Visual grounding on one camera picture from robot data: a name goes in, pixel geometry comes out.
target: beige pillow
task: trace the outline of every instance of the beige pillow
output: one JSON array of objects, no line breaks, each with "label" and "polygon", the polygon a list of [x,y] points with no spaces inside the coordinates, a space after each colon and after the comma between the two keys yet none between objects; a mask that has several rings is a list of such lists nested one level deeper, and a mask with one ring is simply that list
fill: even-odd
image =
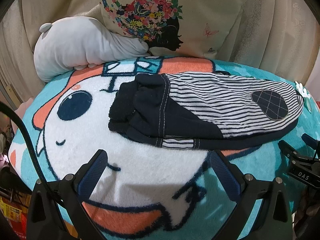
[{"label": "beige pillow", "polygon": [[214,59],[247,0],[99,0],[105,26],[155,56]]}]

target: striped trim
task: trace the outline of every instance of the striped trim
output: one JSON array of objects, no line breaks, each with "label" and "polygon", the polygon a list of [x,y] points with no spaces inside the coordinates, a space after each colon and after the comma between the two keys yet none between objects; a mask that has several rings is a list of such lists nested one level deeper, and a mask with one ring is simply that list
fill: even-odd
[{"label": "striped trim", "polygon": [[[166,76],[170,81],[169,96],[201,120],[216,124],[224,138],[281,130],[303,110],[302,97],[285,82],[202,72]],[[270,119],[251,98],[259,90],[280,94],[288,107],[287,116]]]},{"label": "striped trim", "polygon": [[163,148],[170,148],[170,149],[190,149],[194,147],[194,140],[193,139],[174,139],[174,138],[167,138],[164,139],[162,142]]}]

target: bolt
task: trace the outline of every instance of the bolt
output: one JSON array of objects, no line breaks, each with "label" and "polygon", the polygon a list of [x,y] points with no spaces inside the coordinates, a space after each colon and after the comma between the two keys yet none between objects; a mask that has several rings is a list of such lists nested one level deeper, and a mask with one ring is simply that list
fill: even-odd
[{"label": "bolt", "polygon": [[244,177],[248,181],[253,180],[253,176],[251,174],[246,174]]},{"label": "bolt", "polygon": [[66,180],[72,180],[73,179],[73,174],[68,174],[64,177]]},{"label": "bolt", "polygon": [[278,184],[281,184],[281,183],[282,183],[282,179],[281,179],[280,177],[276,177],[276,182],[277,182]]}]

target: teal blanket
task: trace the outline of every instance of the teal blanket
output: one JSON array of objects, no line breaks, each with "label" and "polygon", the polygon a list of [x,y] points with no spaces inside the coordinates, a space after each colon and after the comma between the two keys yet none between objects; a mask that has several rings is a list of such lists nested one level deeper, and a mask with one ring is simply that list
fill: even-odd
[{"label": "teal blanket", "polygon": [[[146,57],[105,63],[68,72],[48,83],[27,109],[25,123],[48,181],[75,173],[99,148],[108,153],[110,167],[101,176],[86,211],[107,239],[210,240],[230,215],[230,201],[200,150],[169,150],[139,144],[108,130],[108,112],[122,82],[137,73],[228,71],[233,75],[294,83],[269,72],[219,60]],[[307,133],[320,139],[320,114],[304,108],[298,125],[282,139],[301,154],[314,151],[301,140]],[[281,177],[290,206],[299,203],[303,184],[285,172],[288,160],[278,141],[239,151],[224,151],[231,163],[257,179]],[[38,179],[20,131],[9,150],[12,165],[32,189]],[[257,201],[240,237],[246,236],[261,201]],[[67,212],[60,208],[70,222]]]}]

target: pink butterfly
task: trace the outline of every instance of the pink butterfly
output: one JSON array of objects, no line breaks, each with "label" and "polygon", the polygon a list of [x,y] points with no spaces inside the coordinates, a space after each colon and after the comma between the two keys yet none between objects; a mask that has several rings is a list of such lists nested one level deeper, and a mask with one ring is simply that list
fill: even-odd
[{"label": "pink butterfly", "polygon": [[212,36],[216,33],[218,33],[219,31],[212,31],[209,27],[209,24],[207,23],[206,27],[204,28],[203,31],[203,36],[207,36],[207,38],[209,38],[209,36]]}]

